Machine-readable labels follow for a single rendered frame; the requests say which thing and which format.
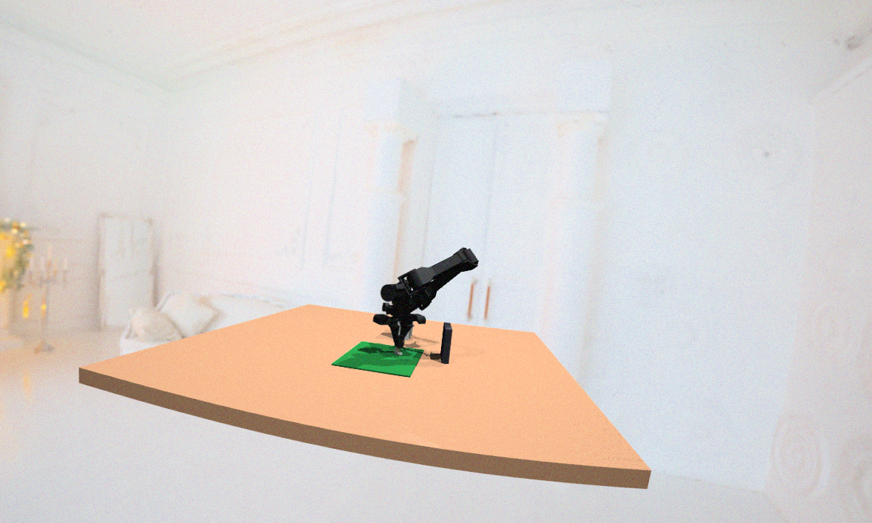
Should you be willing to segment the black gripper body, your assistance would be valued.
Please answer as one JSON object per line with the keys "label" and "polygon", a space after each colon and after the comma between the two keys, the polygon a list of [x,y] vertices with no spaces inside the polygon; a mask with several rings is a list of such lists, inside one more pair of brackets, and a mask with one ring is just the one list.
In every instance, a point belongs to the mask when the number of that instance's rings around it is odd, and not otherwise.
{"label": "black gripper body", "polygon": [[412,306],[410,301],[392,301],[393,311],[392,316],[388,317],[386,314],[375,314],[373,318],[373,322],[379,325],[398,325],[398,322],[402,322],[406,325],[412,324],[412,322],[416,322],[420,325],[426,324],[426,318],[422,317],[419,314],[409,314],[409,307]]}

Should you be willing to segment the green circuit board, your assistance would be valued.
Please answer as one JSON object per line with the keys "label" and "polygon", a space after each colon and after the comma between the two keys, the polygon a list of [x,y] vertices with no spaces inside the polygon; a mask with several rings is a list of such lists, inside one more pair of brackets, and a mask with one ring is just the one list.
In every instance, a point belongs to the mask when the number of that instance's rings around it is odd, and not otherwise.
{"label": "green circuit board", "polygon": [[424,353],[422,349],[406,347],[398,349],[396,346],[380,344],[379,342],[362,341],[341,355],[338,360],[334,360],[332,365],[410,378],[422,353]]}

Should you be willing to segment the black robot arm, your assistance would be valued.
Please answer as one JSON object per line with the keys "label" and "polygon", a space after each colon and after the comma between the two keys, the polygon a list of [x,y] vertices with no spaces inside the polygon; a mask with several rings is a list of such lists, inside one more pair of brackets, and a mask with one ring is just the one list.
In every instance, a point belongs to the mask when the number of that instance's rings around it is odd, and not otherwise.
{"label": "black robot arm", "polygon": [[[460,272],[474,270],[478,259],[472,249],[461,248],[451,257],[429,267],[413,269],[398,277],[399,283],[386,284],[380,290],[381,299],[390,301],[410,301],[409,314],[417,308],[423,311],[434,300],[438,289],[445,287]],[[404,280],[407,277],[407,280]],[[413,289],[411,291],[411,288]]]}

